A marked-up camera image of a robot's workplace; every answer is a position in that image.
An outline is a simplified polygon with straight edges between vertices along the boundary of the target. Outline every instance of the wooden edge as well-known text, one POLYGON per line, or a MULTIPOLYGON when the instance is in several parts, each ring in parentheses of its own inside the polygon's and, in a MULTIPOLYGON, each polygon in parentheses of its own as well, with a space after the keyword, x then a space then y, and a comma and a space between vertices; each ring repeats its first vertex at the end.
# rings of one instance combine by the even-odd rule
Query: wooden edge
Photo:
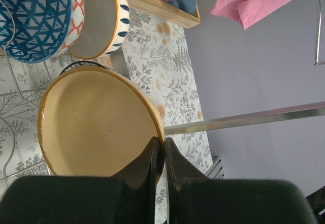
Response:
POLYGON ((201 23, 198 7, 196 12, 191 15, 163 0, 128 0, 128 4, 132 8, 154 15, 184 28, 191 28, 201 23))

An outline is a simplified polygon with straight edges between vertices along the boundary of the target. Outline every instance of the blue triangle pattern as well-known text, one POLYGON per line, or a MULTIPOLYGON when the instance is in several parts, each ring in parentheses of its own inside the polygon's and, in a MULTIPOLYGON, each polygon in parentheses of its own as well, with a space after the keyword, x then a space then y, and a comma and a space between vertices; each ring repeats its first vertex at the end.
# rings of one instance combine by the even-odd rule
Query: blue triangle pattern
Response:
MULTIPOLYGON (((37 63, 51 57, 63 43, 70 24, 72 0, 4 0, 14 17, 16 34, 8 54, 22 62, 37 63)), ((0 7, 0 46, 13 34, 12 21, 0 7)))

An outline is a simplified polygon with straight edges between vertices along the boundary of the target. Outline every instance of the table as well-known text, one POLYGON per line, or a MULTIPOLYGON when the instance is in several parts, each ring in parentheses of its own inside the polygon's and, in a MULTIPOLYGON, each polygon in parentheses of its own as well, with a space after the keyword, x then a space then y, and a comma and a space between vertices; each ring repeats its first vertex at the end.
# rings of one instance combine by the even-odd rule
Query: table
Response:
MULTIPOLYGON (((122 46, 130 79, 157 106, 164 126, 203 120, 183 28, 134 9, 131 9, 130 16, 130 30, 122 46)), ((11 64, 24 97, 38 104, 51 80, 64 67, 77 60, 65 54, 45 63, 28 65, 11 59, 11 64)), ((98 59, 97 62, 111 67, 109 57, 98 59)), ((11 125, 17 138, 7 175, 43 160, 37 137, 38 108, 22 101, 17 94, 10 94, 15 91, 8 63, 5 58, 0 58, 0 94, 7 94, 0 95, 0 116, 11 125)), ((205 132, 171 137, 180 152, 200 171, 206 172, 212 166, 205 132)), ((12 135, 8 128, 0 122, 0 178, 3 178, 3 165, 11 152, 11 141, 12 135)), ((46 164, 41 163, 10 178, 9 182, 23 175, 48 174, 46 164)), ((5 189, 6 184, 0 182, 0 193, 5 189)), ((156 223, 164 223, 167 218, 166 194, 164 171, 157 186, 156 223)))

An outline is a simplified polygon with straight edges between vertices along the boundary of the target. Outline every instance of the blue rim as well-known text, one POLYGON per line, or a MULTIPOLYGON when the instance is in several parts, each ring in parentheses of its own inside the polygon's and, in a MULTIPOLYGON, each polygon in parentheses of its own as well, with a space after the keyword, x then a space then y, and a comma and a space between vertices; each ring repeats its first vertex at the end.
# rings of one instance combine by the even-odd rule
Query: blue rim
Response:
POLYGON ((50 57, 52 57, 58 50, 59 48, 61 47, 61 45, 63 44, 64 40, 66 39, 67 37, 67 33, 68 33, 68 30, 69 30, 69 27, 70 27, 70 22, 71 22, 71 18, 72 18, 72 0, 69 1, 69 9, 68 9, 68 15, 70 16, 69 18, 69 23, 66 27, 66 29, 62 32, 63 33, 63 37, 61 38, 61 40, 59 41, 59 45, 58 45, 58 48, 57 50, 55 51, 52 51, 49 55, 47 55, 46 57, 43 57, 41 59, 38 59, 38 60, 33 60, 33 61, 27 61, 27 60, 21 60, 21 59, 17 59, 15 58, 14 56, 11 56, 8 54, 9 57, 17 60, 17 61, 20 61, 20 62, 23 62, 23 63, 28 63, 28 64, 34 64, 34 63, 40 63, 40 62, 43 62, 47 59, 49 59, 50 57))

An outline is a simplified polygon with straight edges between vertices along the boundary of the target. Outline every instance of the white bowl with blue pattern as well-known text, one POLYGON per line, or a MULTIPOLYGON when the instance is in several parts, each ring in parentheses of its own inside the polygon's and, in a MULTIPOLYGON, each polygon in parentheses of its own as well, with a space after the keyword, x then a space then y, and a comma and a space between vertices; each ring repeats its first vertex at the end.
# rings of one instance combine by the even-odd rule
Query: white bowl with blue pattern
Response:
MULTIPOLYGON (((26 63, 50 58, 63 44, 71 20, 72 0, 2 0, 11 12, 16 33, 7 48, 12 58, 26 63)), ((13 23, 0 7, 0 46, 13 34, 13 23)))
POLYGON ((123 43, 129 28, 127 0, 84 0, 85 21, 72 55, 92 60, 110 55, 123 43))

